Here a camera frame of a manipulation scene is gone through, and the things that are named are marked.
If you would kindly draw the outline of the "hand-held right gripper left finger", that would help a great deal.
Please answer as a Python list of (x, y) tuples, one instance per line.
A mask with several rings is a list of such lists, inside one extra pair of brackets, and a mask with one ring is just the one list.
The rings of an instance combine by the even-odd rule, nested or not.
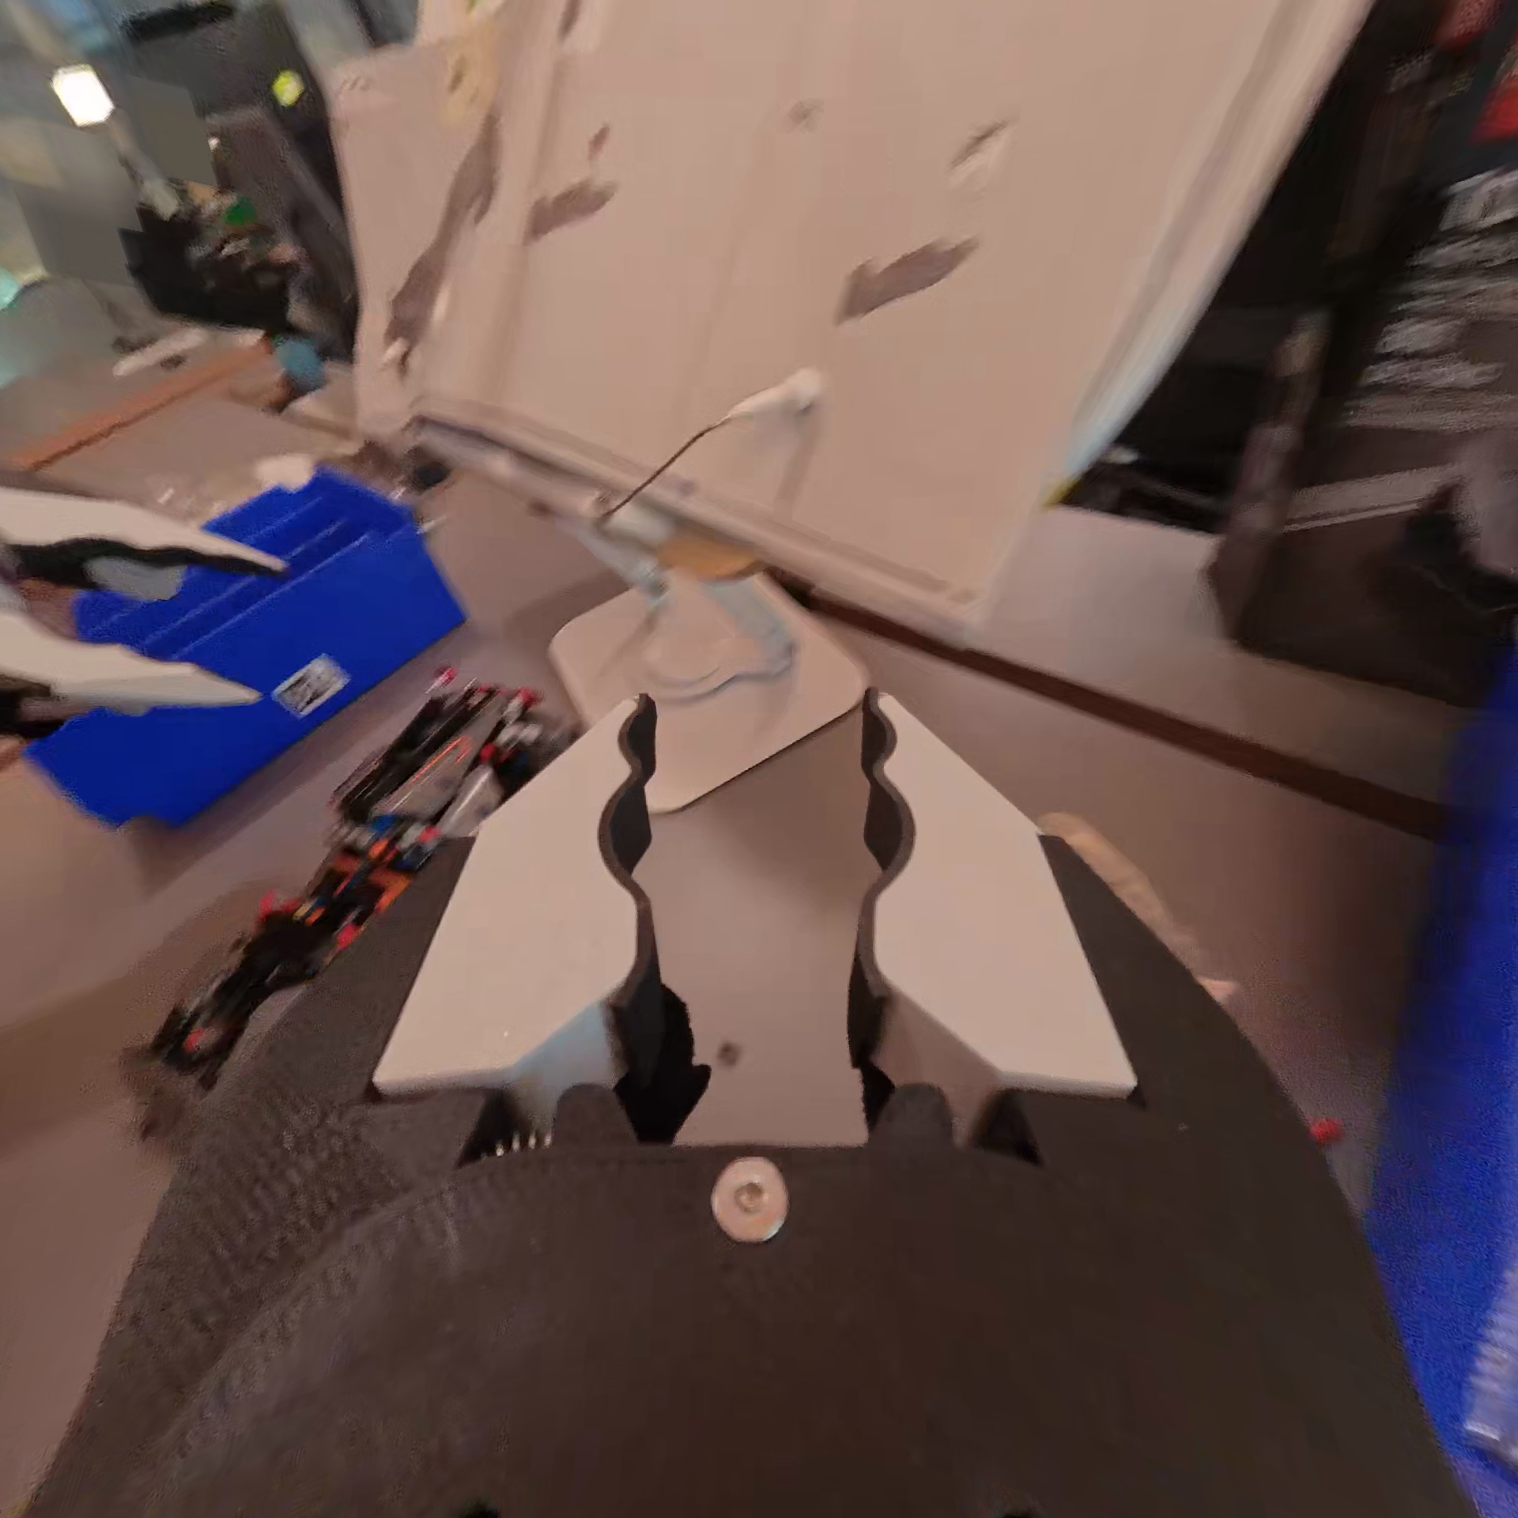
[(632, 872), (656, 726), (647, 695), (620, 701), (477, 829), (372, 1071), (379, 1095), (558, 1098), (652, 1077), (658, 945)]

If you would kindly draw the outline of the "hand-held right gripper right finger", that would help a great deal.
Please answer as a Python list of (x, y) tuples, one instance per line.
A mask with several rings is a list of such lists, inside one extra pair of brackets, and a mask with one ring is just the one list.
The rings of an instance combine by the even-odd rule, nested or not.
[(1007, 1093), (1126, 1100), (1138, 1089), (1046, 836), (896, 697), (862, 701), (864, 842), (848, 1051), (866, 1120), (934, 1087), (952, 1124)]

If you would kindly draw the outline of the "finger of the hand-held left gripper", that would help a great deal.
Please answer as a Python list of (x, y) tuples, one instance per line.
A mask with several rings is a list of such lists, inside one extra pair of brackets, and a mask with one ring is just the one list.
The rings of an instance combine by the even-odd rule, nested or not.
[(278, 578), (287, 563), (143, 506), (2, 487), (4, 572), (69, 590), (173, 596), (192, 571)]
[(262, 699), (255, 688), (192, 663), (52, 632), (16, 598), (4, 598), (2, 607), (2, 693), (54, 715), (96, 708), (246, 708)]

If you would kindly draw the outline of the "grey and black lego car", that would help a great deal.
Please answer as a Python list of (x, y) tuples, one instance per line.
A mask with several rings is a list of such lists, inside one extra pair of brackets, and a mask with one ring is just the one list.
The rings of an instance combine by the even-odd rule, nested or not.
[(213, 1087), (269, 999), (322, 975), (445, 842), (472, 836), (578, 733), (533, 688), (443, 670), (405, 728), (334, 789), (329, 849), (311, 881), (262, 900), (253, 927), (179, 993), (137, 1059)]

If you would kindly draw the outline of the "blue plastic bin with tag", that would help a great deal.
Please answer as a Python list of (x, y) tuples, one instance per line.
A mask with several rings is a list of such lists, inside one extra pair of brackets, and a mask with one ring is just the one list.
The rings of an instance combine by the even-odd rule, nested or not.
[(466, 619), (412, 511), (343, 473), (269, 487), (208, 525), (287, 572), (195, 569), (161, 601), (87, 592), (76, 630), (193, 663), (258, 703), (98, 710), (31, 744), (25, 764), (96, 822), (190, 822)]

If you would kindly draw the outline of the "lego instruction booklet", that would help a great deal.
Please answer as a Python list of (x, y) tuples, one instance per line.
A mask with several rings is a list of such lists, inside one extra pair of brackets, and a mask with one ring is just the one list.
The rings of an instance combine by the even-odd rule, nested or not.
[(1370, 3), (423, 3), (325, 79), (367, 431), (974, 619), (1209, 303)]

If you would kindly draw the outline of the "white book stand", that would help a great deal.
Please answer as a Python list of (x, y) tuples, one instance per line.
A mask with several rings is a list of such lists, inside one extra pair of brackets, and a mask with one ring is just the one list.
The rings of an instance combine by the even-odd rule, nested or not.
[(860, 665), (784, 594), (755, 549), (656, 498), (699, 442), (750, 428), (786, 440), (822, 390), (822, 375), (802, 368), (752, 392), (636, 486), (598, 484), (457, 424), (412, 428), (446, 464), (501, 484), (625, 581), (622, 594), (562, 625), (548, 661), (586, 728), (623, 699), (654, 701), (654, 813), (692, 806), (864, 697)]

